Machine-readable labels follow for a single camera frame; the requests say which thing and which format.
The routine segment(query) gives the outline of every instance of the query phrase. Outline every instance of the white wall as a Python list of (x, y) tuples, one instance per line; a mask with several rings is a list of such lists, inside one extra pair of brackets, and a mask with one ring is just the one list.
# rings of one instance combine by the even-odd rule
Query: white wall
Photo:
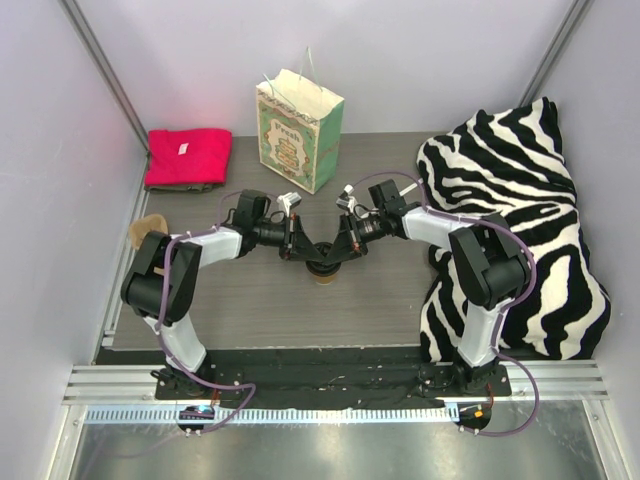
[(543, 93), (558, 102), (593, 269), (611, 324), (596, 359), (640, 455), (640, 3), (593, 2)]
[(570, 0), (81, 0), (147, 128), (256, 134), (262, 73), (346, 98), (344, 132), (443, 130), (513, 107)]
[(0, 477), (27, 480), (91, 359), (144, 157), (57, 2), (0, 18)]

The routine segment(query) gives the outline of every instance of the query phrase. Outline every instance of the paper bag handle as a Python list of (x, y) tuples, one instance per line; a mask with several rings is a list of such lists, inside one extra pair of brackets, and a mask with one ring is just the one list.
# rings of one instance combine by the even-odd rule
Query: paper bag handle
[(296, 109), (295, 104), (289, 100), (287, 97), (285, 97), (280, 91), (278, 91), (276, 89), (276, 87), (273, 86), (273, 83), (271, 83), (271, 80), (269, 80), (269, 77), (267, 77), (267, 75), (265, 73), (262, 74), (262, 76), (264, 77), (264, 79), (267, 81), (267, 83), (269, 84), (269, 86), (271, 87), (271, 96), (275, 97), (275, 93), (277, 93), (278, 95), (280, 95), (282, 98), (284, 98), (287, 102), (289, 102), (289, 105), (291, 105), (294, 110)]
[(313, 81), (316, 82), (316, 85), (322, 92), (322, 86), (318, 81), (318, 76), (316, 75), (316, 69), (313, 67), (313, 58), (311, 58), (311, 47), (307, 47), (305, 50), (305, 55), (302, 57), (302, 65), (300, 65), (300, 74), (298, 75), (298, 81), (302, 80), (302, 72), (304, 71), (304, 65), (306, 60), (309, 61), (309, 66), (311, 66), (311, 74), (313, 75)]

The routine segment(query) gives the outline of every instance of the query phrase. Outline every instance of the zebra print pillow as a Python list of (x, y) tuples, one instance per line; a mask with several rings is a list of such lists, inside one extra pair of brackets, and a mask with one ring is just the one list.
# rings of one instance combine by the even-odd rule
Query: zebra print pillow
[[(555, 104), (543, 98), (497, 115), (480, 110), (452, 132), (427, 140), (417, 163), (434, 207), (502, 214), (536, 259), (535, 290), (509, 311), (501, 345), (530, 345), (553, 359), (591, 357), (611, 304), (589, 273)], [(422, 308), (421, 350), (425, 361), (451, 360), (467, 301), (451, 254), (431, 246), (429, 261), (438, 276)]]

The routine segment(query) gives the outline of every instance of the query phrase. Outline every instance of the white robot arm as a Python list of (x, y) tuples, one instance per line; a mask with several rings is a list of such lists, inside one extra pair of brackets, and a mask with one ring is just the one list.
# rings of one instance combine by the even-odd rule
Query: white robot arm
[[(340, 216), (338, 235), (325, 256), (306, 236), (300, 217), (292, 211), (300, 203), (298, 194), (278, 198), (284, 218), (274, 223), (266, 216), (270, 204), (267, 195), (245, 190), (229, 222), (211, 233), (186, 238), (174, 247), (167, 313), (160, 330), (157, 326), (163, 276), (157, 268), (162, 267), (171, 237), (159, 232), (145, 237), (123, 283), (122, 299), (156, 334), (162, 333), (173, 358), (189, 372), (210, 381), (211, 360), (188, 314), (200, 268), (244, 256), (256, 245), (277, 247), (285, 260), (329, 266), (366, 255), (368, 243), (387, 235), (427, 242), (452, 252), (461, 288), (469, 299), (454, 371), (460, 385), (477, 389), (497, 366), (492, 346), (500, 334), (496, 325), (505, 314), (504, 306), (529, 282), (531, 272), (524, 255), (512, 239), (496, 230), (442, 218), (417, 203), (407, 205), (392, 180), (370, 187), (369, 192), (375, 209), (362, 216), (356, 214), (357, 203), (348, 189), (340, 196), (337, 204), (347, 213)], [(499, 215), (484, 220), (508, 229)], [(168, 369), (180, 375), (173, 358), (167, 357)]]

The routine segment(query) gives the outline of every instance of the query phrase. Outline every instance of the gray wooden surface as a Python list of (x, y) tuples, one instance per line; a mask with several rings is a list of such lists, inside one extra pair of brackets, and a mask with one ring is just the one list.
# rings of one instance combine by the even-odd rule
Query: gray wooden surface
[[(341, 213), (335, 200), (347, 183), (381, 170), (415, 173), (417, 149), (431, 135), (343, 135), (336, 176), (315, 195), (297, 190), (303, 200), (296, 211), (309, 237), (333, 241)], [(371, 205), (366, 187), (386, 178), (359, 187), (358, 200)], [(399, 189), (409, 184), (395, 179)], [(216, 222), (220, 196), (243, 188), (275, 195), (296, 190), (260, 165), (256, 137), (240, 137), (224, 187), (207, 194), (151, 194), (146, 212), (164, 215), (171, 233), (203, 230)], [(417, 190), (407, 198), (417, 200)], [(233, 206), (235, 199), (224, 214)], [(285, 262), (275, 248), (258, 246), (244, 258), (200, 271), (191, 318), (207, 348), (417, 344), (420, 309), (434, 275), (424, 251), (424, 244), (385, 238), (370, 244), (365, 258), (343, 264), (331, 285), (319, 286), (304, 263)], [(157, 348), (149, 327), (127, 305), (113, 348)]]

